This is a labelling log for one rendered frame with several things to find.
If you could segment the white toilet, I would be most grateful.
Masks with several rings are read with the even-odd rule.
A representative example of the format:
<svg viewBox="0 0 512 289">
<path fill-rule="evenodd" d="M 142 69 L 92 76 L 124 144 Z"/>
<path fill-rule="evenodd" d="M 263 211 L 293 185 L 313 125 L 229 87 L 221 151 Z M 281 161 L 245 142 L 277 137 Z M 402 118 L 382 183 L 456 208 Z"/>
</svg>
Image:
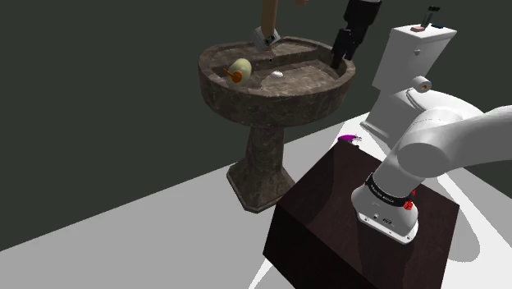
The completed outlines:
<svg viewBox="0 0 512 289">
<path fill-rule="evenodd" d="M 448 107 L 463 118 L 481 115 L 482 111 L 471 103 L 434 89 L 419 93 L 412 87 L 412 79 L 424 76 L 456 35 L 444 27 L 428 26 L 425 31 L 413 32 L 406 25 L 393 28 L 373 80 L 380 90 L 377 101 L 361 126 L 375 135 L 388 148 L 408 129 L 422 112 L 435 107 Z"/>
</svg>

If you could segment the toilet paper roll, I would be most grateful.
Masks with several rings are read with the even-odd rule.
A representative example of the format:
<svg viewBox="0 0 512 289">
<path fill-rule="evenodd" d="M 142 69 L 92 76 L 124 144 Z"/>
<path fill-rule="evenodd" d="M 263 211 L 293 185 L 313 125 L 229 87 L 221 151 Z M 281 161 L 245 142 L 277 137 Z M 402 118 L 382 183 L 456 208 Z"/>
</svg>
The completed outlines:
<svg viewBox="0 0 512 289">
<path fill-rule="evenodd" d="M 422 94 L 432 88 L 432 83 L 424 76 L 416 76 L 412 79 L 412 87 L 415 91 Z"/>
</svg>

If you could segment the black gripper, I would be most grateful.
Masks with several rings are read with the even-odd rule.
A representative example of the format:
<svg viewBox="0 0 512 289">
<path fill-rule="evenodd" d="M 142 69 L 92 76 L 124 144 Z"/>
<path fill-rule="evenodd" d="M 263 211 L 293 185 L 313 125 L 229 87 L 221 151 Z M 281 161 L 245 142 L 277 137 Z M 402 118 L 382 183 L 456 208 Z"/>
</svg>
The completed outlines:
<svg viewBox="0 0 512 289">
<path fill-rule="evenodd" d="M 331 68 L 338 69 L 343 57 L 352 60 L 368 27 L 375 21 L 380 6 L 381 0 L 349 0 L 344 14 L 346 29 L 339 29 L 332 45 Z"/>
</svg>

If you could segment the dark robot stand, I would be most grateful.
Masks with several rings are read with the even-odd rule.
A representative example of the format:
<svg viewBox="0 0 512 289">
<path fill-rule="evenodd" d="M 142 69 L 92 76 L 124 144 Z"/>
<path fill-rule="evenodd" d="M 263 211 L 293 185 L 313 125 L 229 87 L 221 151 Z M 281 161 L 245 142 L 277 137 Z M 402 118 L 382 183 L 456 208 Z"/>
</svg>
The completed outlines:
<svg viewBox="0 0 512 289">
<path fill-rule="evenodd" d="M 379 163 L 336 144 L 277 202 L 263 254 L 295 289 L 441 289 L 459 206 L 420 185 L 417 236 L 384 236 L 350 201 Z"/>
</svg>

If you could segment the brown marble pedestal sink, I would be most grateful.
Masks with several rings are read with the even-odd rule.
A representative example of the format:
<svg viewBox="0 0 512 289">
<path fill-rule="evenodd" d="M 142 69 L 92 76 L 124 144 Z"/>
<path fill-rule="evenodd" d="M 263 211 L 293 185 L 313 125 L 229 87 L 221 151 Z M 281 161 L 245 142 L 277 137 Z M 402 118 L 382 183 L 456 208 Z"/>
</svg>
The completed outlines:
<svg viewBox="0 0 512 289">
<path fill-rule="evenodd" d="M 224 72 L 239 58 L 252 65 L 245 85 L 231 83 Z M 221 117 L 250 128 L 245 156 L 226 177 L 251 213 L 272 207 L 295 184 L 282 164 L 285 128 L 335 112 L 355 75 L 352 61 L 331 68 L 331 46 L 292 36 L 263 52 L 250 41 L 213 45 L 200 54 L 198 70 L 204 102 Z M 273 71 L 283 77 L 273 77 Z"/>
</svg>

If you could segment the green soap bottle orange pump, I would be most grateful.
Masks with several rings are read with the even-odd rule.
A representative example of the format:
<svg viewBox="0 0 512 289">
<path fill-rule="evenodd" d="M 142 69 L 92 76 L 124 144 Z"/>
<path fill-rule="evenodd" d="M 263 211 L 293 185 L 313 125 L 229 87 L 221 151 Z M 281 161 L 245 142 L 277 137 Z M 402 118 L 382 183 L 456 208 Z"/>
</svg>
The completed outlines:
<svg viewBox="0 0 512 289">
<path fill-rule="evenodd" d="M 251 76 L 252 65 L 245 58 L 234 61 L 228 69 L 224 68 L 228 80 L 235 85 L 245 85 Z"/>
</svg>

